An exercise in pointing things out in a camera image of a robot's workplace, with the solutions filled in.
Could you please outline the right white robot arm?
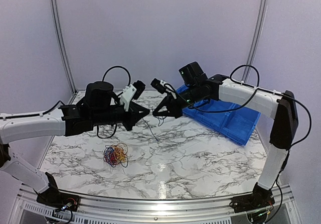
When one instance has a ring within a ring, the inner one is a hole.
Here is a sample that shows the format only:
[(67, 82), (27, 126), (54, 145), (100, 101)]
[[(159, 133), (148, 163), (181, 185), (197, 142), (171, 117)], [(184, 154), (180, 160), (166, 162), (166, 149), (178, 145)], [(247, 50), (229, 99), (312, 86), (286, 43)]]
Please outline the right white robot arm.
[(154, 79), (151, 85), (166, 97), (153, 110), (155, 117), (179, 118), (183, 109), (205, 99), (221, 100), (237, 104), (235, 110), (244, 107), (255, 110), (274, 121), (270, 133), (270, 149), (263, 171), (249, 195), (248, 203), (259, 208), (268, 200), (271, 190), (281, 172), (298, 127), (298, 116), (294, 95), (291, 91), (284, 93), (251, 86), (236, 81), (231, 75), (216, 74), (207, 77), (197, 62), (180, 69), (187, 89), (178, 93), (169, 83)]

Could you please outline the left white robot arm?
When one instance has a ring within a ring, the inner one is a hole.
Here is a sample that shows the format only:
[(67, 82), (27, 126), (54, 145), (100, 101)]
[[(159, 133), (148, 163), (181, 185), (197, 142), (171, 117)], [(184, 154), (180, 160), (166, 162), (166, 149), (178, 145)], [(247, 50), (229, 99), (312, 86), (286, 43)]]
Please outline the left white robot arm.
[(76, 136), (100, 126), (122, 124), (131, 131), (149, 110), (135, 103), (145, 90), (140, 80), (126, 86), (120, 95), (113, 85), (97, 81), (87, 85), (85, 96), (76, 104), (56, 104), (47, 111), (1, 114), (1, 171), (31, 187), (52, 206), (63, 203), (54, 177), (18, 157), (9, 144), (44, 136)]

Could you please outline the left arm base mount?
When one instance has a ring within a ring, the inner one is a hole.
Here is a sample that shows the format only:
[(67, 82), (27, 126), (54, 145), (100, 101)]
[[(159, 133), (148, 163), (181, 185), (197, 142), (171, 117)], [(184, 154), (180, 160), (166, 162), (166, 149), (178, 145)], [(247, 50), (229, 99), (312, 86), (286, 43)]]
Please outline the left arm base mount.
[(37, 194), (38, 203), (60, 210), (63, 210), (63, 207), (65, 206), (66, 209), (73, 212), (77, 211), (78, 209), (80, 201), (80, 196), (78, 195), (60, 192), (58, 189), (51, 187), (42, 193), (36, 191), (35, 193)]

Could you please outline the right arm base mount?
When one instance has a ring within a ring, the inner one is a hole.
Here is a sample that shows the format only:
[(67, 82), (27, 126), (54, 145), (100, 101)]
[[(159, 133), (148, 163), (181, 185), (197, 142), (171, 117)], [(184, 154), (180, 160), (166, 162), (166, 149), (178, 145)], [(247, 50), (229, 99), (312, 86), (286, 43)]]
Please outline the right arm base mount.
[(267, 193), (251, 193), (246, 195), (234, 196), (231, 198), (229, 206), (234, 209), (235, 213), (243, 211), (252, 211), (275, 204), (274, 196), (271, 191)]

